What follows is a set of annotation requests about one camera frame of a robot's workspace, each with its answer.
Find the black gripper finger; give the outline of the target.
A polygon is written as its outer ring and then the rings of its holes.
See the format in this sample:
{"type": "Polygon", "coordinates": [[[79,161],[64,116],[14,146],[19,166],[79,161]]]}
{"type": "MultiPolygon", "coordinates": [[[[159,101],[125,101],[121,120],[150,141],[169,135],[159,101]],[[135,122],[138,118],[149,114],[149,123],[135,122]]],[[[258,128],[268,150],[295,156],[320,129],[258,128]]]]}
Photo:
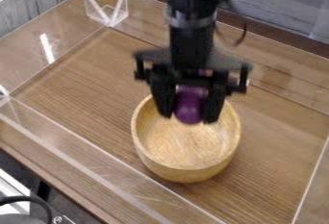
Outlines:
{"type": "Polygon", "coordinates": [[[155,65],[150,73],[150,91],[159,114],[170,118],[174,112],[177,84],[169,68],[155,65]]]}
{"type": "Polygon", "coordinates": [[[206,124],[218,121],[226,97],[228,76],[228,72],[216,72],[213,75],[212,87],[209,89],[202,112],[202,118],[206,124]]]}

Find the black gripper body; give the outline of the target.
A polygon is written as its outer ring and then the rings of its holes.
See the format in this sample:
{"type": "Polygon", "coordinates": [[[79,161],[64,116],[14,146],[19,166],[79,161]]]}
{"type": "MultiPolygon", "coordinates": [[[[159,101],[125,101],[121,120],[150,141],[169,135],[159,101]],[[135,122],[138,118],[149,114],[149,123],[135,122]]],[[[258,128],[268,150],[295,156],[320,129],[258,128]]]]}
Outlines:
{"type": "Polygon", "coordinates": [[[167,47],[151,48],[134,53],[135,79],[150,87],[150,73],[155,65],[169,68],[178,86],[212,87],[216,72],[228,72],[226,95],[248,92],[248,75],[252,65],[229,57],[214,46],[218,34],[212,18],[166,18],[170,29],[167,47]]]}

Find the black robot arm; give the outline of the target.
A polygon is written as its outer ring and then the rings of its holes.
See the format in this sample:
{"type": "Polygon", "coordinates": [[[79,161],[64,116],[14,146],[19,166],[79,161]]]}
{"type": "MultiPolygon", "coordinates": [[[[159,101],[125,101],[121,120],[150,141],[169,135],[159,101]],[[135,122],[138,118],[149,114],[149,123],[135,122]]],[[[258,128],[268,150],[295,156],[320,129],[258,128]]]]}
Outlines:
{"type": "Polygon", "coordinates": [[[147,82],[158,113],[194,125],[217,122],[225,99],[248,91],[252,64],[214,46],[217,7],[230,0],[167,0],[166,48],[134,53],[135,78],[147,82]]]}

